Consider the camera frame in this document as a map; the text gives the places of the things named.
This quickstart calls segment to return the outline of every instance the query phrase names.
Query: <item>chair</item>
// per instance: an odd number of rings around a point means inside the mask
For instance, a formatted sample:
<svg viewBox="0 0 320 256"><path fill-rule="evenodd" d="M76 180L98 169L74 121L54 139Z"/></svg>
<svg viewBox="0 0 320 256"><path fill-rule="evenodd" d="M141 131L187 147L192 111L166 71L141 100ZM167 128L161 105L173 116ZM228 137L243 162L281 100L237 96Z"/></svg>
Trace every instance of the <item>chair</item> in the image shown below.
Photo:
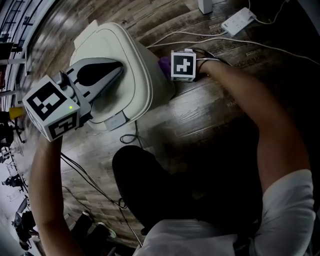
<svg viewBox="0 0 320 256"><path fill-rule="evenodd" d="M21 132L20 131L24 131L25 129L24 128L20 128L18 126L18 117L16 115L17 113L11 113L10 112L5 112L5 111L0 111L0 123L2 123L3 127L0 127L0 140L2 140L4 137L8 138L9 137L9 141L12 141L9 142L7 141L7 143L11 143L14 141L14 130L16 131L16 134L18 135L18 138L19 140L22 142L22 143L25 143L26 141L25 140L22 140L21 139ZM9 124L8 122L12 122L14 124L14 128Z"/></svg>
<svg viewBox="0 0 320 256"><path fill-rule="evenodd" d="M1 151L1 158L4 159L4 161L6 159L9 159L11 154L15 152L15 149L9 149L7 150L6 148L4 148L4 150L2 148L0 148L0 151Z"/></svg>

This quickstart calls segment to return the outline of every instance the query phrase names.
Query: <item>shoe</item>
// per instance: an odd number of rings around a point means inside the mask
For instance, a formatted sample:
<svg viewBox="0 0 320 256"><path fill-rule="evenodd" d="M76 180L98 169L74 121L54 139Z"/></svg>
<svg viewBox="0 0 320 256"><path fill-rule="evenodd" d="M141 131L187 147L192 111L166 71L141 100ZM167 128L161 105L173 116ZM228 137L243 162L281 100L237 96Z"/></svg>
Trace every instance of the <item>shoe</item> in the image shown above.
<svg viewBox="0 0 320 256"><path fill-rule="evenodd" d="M94 217L91 215L90 212L87 212L87 211L84 210L84 211L82 212L82 214L88 216L88 217L90 218L90 220L91 220L92 222L94 222Z"/></svg>
<svg viewBox="0 0 320 256"><path fill-rule="evenodd" d="M81 245L87 237L88 231L92 226L93 219L87 211L84 211L80 218L76 221L71 234L74 240Z"/></svg>
<svg viewBox="0 0 320 256"><path fill-rule="evenodd" d="M109 237L110 238L116 238L117 237L117 233L109 226L107 226L106 224L104 224L103 222L98 222L98 225L101 225L103 227L105 227L108 231L109 231Z"/></svg>

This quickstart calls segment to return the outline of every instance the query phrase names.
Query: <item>cable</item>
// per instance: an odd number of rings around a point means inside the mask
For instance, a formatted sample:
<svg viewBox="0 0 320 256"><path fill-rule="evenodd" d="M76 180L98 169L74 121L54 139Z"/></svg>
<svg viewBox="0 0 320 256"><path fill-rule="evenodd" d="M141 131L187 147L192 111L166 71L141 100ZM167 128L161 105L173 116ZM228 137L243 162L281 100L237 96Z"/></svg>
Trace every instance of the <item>cable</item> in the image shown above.
<svg viewBox="0 0 320 256"><path fill-rule="evenodd" d="M191 33L191 32L185 32L185 31L175 31L172 32L170 34L165 35L164 37L162 37L161 39L159 39L158 41L154 42L153 44L151 44L150 46L154 46L155 44L159 43L160 41L162 41L163 39L166 39L167 37L173 35L173 34L188 34L188 35L194 35L194 36L202 36L202 37L219 37L222 36L224 34L228 33L227 31L220 33L220 34L197 34L197 33Z"/></svg>
<svg viewBox="0 0 320 256"><path fill-rule="evenodd" d="M118 201L118 204L119 204L119 205L121 204L121 201L123 201L122 198L120 198L119 201ZM122 217L124 218L126 224L128 225L128 227L131 229L132 233L134 234L134 236L135 236L136 240L138 241L139 245L142 247L142 243L140 242L139 237L137 236L137 234L136 234L136 232L133 230L133 228L130 226L128 220L126 219L126 217L125 217L125 215L124 215L124 213L122 212L122 210L121 210L120 207L119 207L119 210L120 210L120 213L122 214Z"/></svg>
<svg viewBox="0 0 320 256"><path fill-rule="evenodd" d="M135 124L135 134L125 134L125 135L122 135L120 137L120 142L123 143L123 144L130 144L132 142L134 142L135 140L138 140L139 141L139 144L140 144L140 148L143 149L142 147L142 144L141 144L141 141L140 141L140 138L139 138L139 131L138 131L138 124L137 124L137 120L134 121L134 124ZM125 137L132 137L132 140L130 141L124 141L124 138Z"/></svg>
<svg viewBox="0 0 320 256"><path fill-rule="evenodd" d="M200 66L199 66L198 69L196 70L196 73L197 73L197 74L199 74L199 71L200 71L201 67L202 67L203 64L205 64L207 61L208 61L208 59L205 60L204 62L202 62L202 63L200 64Z"/></svg>
<svg viewBox="0 0 320 256"><path fill-rule="evenodd" d="M92 217L94 216L94 215L92 214L91 209L90 209L88 206L86 206L85 204L83 204L82 202L80 202L80 201L75 197L75 195L70 191L69 188L67 188L66 186L62 186L62 187L65 188L65 189L71 194L71 196L73 196L74 199L77 200L77 202L78 202L79 204L81 204L81 205L83 205L85 208L87 208L87 209L90 211L90 214L91 214Z"/></svg>
<svg viewBox="0 0 320 256"><path fill-rule="evenodd" d="M262 43L259 43L259 42L231 39L231 38L226 38L226 37L209 38L209 39L206 39L206 40L203 40L203 41L178 41L178 42L160 43L160 44L156 44L156 45L150 45L147 48L159 47L159 46L169 46L169 45L176 45L176 44L201 44L201 43L209 42L209 41L212 41L212 40L227 40L227 41L234 41L234 42L239 42L239 43L254 44L254 45L266 47L266 48L269 48L269 49L272 49L272 50L284 52L286 54L290 54L290 55L298 57L298 58L306 59L306 60L309 60L309 61L311 61L311 62L313 62L313 63L315 63L317 65L320 65L320 63L316 62L315 60L313 60L313 59L311 59L309 57L298 55L298 54L294 54L294 53L289 52L287 50L283 50L283 49L280 49L280 48L268 46L268 45L265 45L265 44L262 44Z"/></svg>
<svg viewBox="0 0 320 256"><path fill-rule="evenodd" d="M63 157L65 157L66 159L68 159L70 162L72 162L73 164L75 164L77 167L79 167L85 174L86 176L89 178L89 180L93 183L91 184L74 166L72 166L70 163L68 163ZM107 196L102 189L95 183L95 181L87 174L87 172L75 161L73 161L72 159L70 159L69 157L67 157L65 154L61 153L61 159L67 164L69 165L72 169L74 169L78 174L80 174L80 176L91 186L93 187L95 190L97 190L100 194L102 194L105 198L107 198L111 203L113 203L114 205L118 206L119 208L122 209L126 209L127 206L120 206L119 204L117 204L115 201L113 201L109 196Z"/></svg>
<svg viewBox="0 0 320 256"><path fill-rule="evenodd" d="M79 169L81 169L81 170L87 175L87 177L92 181L92 183L95 184L97 187L95 187L94 185L92 185L76 168L74 168L71 164L69 164L64 158L68 159L71 163L75 164ZM128 227L130 228L130 230L131 230L132 233L134 234L134 236L135 236L136 240L138 241L139 245L142 247L143 245L142 245L142 243L140 242L137 234L135 233L135 231L133 230L133 228L130 226L128 220L126 219L124 213L122 212L123 209L128 208L126 204L124 204L123 206L121 206L121 201L123 201L123 199L120 198L119 201L118 201L118 203L116 203L115 201L113 201L110 197L108 197L108 196L102 191L102 189L94 182L94 180L87 174L87 172L85 171L85 169L84 169L80 164L78 164L77 162L75 162L75 161L72 160L71 158L67 157L67 156L66 156L65 154L63 154L63 153L61 153L61 159L62 159L67 165L69 165L70 167L72 167L78 174L80 174L81 177L82 177L88 184L90 184L93 188L95 188L98 192L100 192L103 196L105 196L111 203L113 203L114 205L116 205L116 206L119 207L119 210L120 210L120 212L121 212L121 214L122 214L122 216L123 216L126 224L128 225ZM72 194L72 192L71 192L67 187L65 187L65 186L62 186L62 187L64 187L65 189L67 189L67 190L69 191L69 193L70 193L80 204L82 204L84 207L86 207L86 208L90 211L91 215L93 216L90 208L88 208L86 205L84 205L83 203L81 203L81 202Z"/></svg>
<svg viewBox="0 0 320 256"><path fill-rule="evenodd" d="M220 60L217 58L196 58L196 61L217 61L219 62Z"/></svg>
<svg viewBox="0 0 320 256"><path fill-rule="evenodd" d="M206 51L206 50L204 50L204 49L197 48L197 47L192 47L191 49L192 49L194 52L196 52L196 53L200 53L200 54L204 55L204 57L208 58L208 60L214 59L214 60L221 61L221 62L223 62L224 64L227 64L227 65L229 65L229 66L232 66L229 62L225 61L225 60L222 59L222 58L216 57L213 53L208 52L208 51Z"/></svg>
<svg viewBox="0 0 320 256"><path fill-rule="evenodd" d="M279 15L279 13L281 12L282 10L282 7L284 6L284 4L287 2L287 0L284 0L283 3L281 4L281 7L280 7L280 10L276 13L275 17L274 17L274 20L271 21L271 22L263 22L263 21L260 21L258 20L256 17L254 18L257 22L261 23L261 24L265 24L265 25L270 25L270 24L273 24L276 22L276 19Z"/></svg>

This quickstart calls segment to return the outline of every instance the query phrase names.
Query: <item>white lid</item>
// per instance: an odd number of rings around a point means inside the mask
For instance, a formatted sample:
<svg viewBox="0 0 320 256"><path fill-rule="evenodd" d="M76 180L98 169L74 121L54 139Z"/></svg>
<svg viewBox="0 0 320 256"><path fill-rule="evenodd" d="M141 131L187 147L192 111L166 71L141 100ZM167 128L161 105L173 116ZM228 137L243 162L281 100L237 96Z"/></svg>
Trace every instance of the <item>white lid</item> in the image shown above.
<svg viewBox="0 0 320 256"><path fill-rule="evenodd" d="M133 100L131 111L143 114L152 100L150 75L140 53L127 31L116 23L98 26L93 21L75 40L75 51L70 66L85 58L110 58L123 63L124 75L107 94L101 95L92 105L94 123L101 123L124 110Z"/></svg>

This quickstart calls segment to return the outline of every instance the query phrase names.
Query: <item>white plastic container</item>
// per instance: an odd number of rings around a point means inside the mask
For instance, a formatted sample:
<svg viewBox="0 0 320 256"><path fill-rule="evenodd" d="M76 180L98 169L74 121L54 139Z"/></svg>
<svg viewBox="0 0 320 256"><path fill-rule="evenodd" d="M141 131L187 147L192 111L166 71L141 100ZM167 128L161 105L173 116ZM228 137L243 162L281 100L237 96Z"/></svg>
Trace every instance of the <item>white plastic container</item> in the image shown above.
<svg viewBox="0 0 320 256"><path fill-rule="evenodd" d="M159 67L159 59L116 23L94 20L75 40L70 66L85 58L110 58L124 65L124 75L107 94L94 101L88 124L111 131L134 122L148 110L166 104L175 87Z"/></svg>

